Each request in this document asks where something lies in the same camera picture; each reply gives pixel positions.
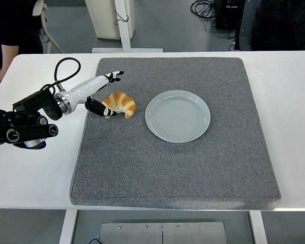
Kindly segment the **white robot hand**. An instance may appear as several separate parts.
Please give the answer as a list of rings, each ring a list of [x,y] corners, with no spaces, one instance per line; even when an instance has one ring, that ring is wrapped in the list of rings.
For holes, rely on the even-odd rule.
[[[119,75],[122,75],[124,71],[115,71],[106,75],[95,76],[70,91],[60,91],[55,98],[59,98],[64,104],[65,109],[62,109],[63,113],[70,114],[75,111],[78,104],[84,104],[87,98],[101,90],[108,83],[120,81]]]

